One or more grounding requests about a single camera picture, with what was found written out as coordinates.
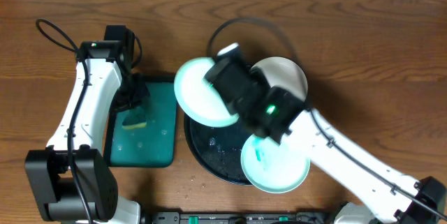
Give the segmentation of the mint plate bottom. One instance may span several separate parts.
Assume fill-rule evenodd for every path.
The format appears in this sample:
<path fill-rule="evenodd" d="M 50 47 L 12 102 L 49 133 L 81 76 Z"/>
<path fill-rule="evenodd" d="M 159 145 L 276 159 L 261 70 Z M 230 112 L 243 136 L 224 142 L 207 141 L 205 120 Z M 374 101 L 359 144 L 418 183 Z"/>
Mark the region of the mint plate bottom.
<path fill-rule="evenodd" d="M 241 150 L 240 162 L 245 177 L 267 193 L 287 193 L 307 177 L 310 160 L 290 151 L 271 138 L 251 135 Z"/>

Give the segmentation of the green yellow scrub sponge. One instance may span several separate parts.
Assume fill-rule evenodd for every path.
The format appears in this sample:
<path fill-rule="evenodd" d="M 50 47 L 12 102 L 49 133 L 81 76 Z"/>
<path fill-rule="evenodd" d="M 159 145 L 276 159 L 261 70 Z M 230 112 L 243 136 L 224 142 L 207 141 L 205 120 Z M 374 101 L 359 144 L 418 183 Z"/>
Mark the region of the green yellow scrub sponge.
<path fill-rule="evenodd" d="M 147 116 L 143 107 L 135 107 L 129 110 L 124 117 L 122 128 L 124 130 L 133 130 L 136 128 L 144 128 L 147 125 Z"/>

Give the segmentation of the mint plate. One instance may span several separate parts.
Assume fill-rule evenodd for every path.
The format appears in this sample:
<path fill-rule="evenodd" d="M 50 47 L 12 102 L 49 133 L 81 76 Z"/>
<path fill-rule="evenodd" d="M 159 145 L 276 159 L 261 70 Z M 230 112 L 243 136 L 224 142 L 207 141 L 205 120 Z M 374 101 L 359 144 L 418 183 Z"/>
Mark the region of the mint plate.
<path fill-rule="evenodd" d="M 241 150 L 240 162 L 245 177 L 267 193 L 287 193 L 307 177 L 310 160 L 290 151 L 271 138 L 251 135 Z"/>
<path fill-rule="evenodd" d="M 175 75 L 174 91 L 178 104 L 187 116 L 209 127 L 227 127 L 235 124 L 239 116 L 231 115 L 216 89 L 205 79 L 214 66 L 208 57 L 184 63 Z"/>

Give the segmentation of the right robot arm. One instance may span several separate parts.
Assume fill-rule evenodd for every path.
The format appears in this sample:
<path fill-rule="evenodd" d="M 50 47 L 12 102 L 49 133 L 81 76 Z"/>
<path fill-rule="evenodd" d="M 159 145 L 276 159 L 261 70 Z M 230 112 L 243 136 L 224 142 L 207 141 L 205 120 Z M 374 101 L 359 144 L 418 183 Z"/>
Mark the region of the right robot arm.
<path fill-rule="evenodd" d="M 211 61 L 204 78 L 256 137 L 306 156 L 351 191 L 382 223 L 446 219 L 446 187 L 403 174 L 340 133 L 312 106 L 304 71 L 269 57 L 251 68 L 237 57 Z"/>

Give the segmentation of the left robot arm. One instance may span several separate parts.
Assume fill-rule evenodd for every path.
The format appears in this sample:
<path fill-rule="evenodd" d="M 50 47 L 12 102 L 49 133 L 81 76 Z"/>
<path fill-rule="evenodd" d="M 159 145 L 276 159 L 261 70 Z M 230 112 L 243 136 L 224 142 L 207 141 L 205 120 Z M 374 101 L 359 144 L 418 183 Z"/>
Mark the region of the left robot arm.
<path fill-rule="evenodd" d="M 44 221 L 148 223 L 139 203 L 118 193 L 104 161 L 103 135 L 110 106 L 129 77 L 133 47 L 123 41 L 83 42 L 76 54 L 76 81 L 63 118 L 46 148 L 24 162 Z"/>

